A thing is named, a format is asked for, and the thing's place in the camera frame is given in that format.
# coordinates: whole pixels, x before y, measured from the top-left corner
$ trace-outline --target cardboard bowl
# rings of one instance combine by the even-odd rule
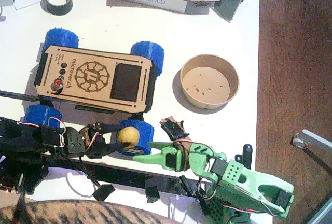
[[[182,91],[194,106],[216,109],[235,97],[239,76],[225,59],[211,54],[191,58],[180,73]]]

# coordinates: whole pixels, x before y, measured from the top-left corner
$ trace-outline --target green robotic arm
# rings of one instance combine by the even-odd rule
[[[249,170],[243,164],[216,153],[213,148],[186,139],[173,143],[148,143],[161,150],[153,155],[134,156],[142,163],[160,164],[166,170],[192,169],[201,181],[211,182],[207,197],[201,195],[210,209],[214,223],[250,223],[250,213],[268,213],[285,219],[293,201],[294,186],[269,174]],[[209,160],[214,163],[209,171]]]

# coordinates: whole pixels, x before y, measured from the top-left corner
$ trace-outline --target black clip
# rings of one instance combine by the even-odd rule
[[[167,133],[171,141],[175,141],[186,136],[189,136],[189,133],[185,133],[183,128],[183,120],[180,122],[179,126],[177,123],[172,122],[169,119],[165,119],[166,122],[161,124],[161,128]]]

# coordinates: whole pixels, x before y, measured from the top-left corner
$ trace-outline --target blue tire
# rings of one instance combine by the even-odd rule
[[[26,109],[23,122],[37,125],[47,125],[50,117],[56,117],[61,120],[62,114],[53,107],[44,105],[31,105]],[[59,121],[50,119],[50,127],[59,127]]]
[[[62,28],[54,28],[46,33],[43,50],[50,45],[78,48],[78,37],[75,33]]]
[[[164,64],[164,49],[150,41],[140,41],[131,47],[130,54],[140,55],[150,59],[156,67],[157,76],[162,73]]]
[[[138,144],[134,148],[125,148],[120,153],[127,156],[148,155],[151,154],[152,148],[147,145],[148,142],[153,142],[155,129],[152,125],[140,120],[124,120],[120,122],[124,127],[135,127],[140,133]]]

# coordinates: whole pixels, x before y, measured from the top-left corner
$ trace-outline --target hardwood floorboard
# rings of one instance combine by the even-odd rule
[[[332,155],[291,145],[308,129],[332,141],[332,0],[260,0],[258,171],[295,187],[285,221],[306,223],[332,193]]]

